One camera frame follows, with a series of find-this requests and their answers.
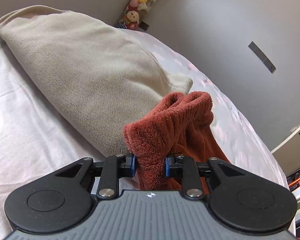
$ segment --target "pile of stuffed animals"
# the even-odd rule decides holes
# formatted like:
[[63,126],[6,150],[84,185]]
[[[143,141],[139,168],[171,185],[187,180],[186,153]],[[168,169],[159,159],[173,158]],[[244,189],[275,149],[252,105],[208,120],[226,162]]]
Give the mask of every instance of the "pile of stuffed animals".
[[137,30],[140,20],[148,13],[154,2],[156,0],[131,0],[116,27]]

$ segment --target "black circular pad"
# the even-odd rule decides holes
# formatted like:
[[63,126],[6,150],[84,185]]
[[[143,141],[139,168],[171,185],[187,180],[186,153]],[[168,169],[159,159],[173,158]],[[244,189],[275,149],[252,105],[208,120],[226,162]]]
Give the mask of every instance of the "black circular pad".
[[237,194],[238,202],[250,209],[265,209],[274,202],[274,196],[262,189],[247,188]]
[[28,206],[42,212],[55,210],[61,207],[64,202],[64,195],[55,190],[37,191],[28,198]]
[[288,189],[251,174],[223,181],[211,192],[209,209],[238,231],[269,234],[289,227],[297,201]]

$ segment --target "reddish-brown fleece cloth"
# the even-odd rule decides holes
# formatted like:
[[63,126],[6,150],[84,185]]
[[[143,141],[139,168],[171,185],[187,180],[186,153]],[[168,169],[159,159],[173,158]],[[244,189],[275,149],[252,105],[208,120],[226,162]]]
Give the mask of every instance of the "reddish-brown fleece cloth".
[[[184,95],[170,93],[144,118],[125,125],[123,137],[136,155],[140,190],[181,189],[175,179],[165,179],[168,154],[193,157],[206,162],[210,157],[228,161],[210,130],[212,99],[206,92]],[[207,185],[202,186],[208,194]]]

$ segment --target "white bedsheet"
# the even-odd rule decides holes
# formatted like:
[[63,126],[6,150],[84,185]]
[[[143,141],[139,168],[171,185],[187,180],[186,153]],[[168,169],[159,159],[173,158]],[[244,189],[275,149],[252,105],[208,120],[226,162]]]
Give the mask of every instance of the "white bedsheet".
[[[152,36],[123,31],[135,36],[167,71],[191,76],[191,91],[211,94],[211,129],[234,165],[287,186],[281,168],[247,119],[204,74]],[[104,160],[47,101],[0,39],[0,239],[11,231],[3,205],[12,190],[85,156]],[[120,188],[137,187],[131,179],[120,180]]]

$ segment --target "mattress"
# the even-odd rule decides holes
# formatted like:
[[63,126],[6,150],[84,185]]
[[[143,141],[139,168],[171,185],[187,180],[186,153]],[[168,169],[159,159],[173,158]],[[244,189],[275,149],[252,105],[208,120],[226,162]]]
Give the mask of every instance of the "mattress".
[[[165,70],[190,76],[191,91],[210,93],[211,130],[232,164],[287,187],[281,168],[248,120],[209,78],[149,34],[122,31],[152,52]],[[105,159],[55,110],[0,39],[0,239],[12,230],[3,209],[11,191],[87,156]],[[123,188],[138,188],[138,184],[122,178]]]

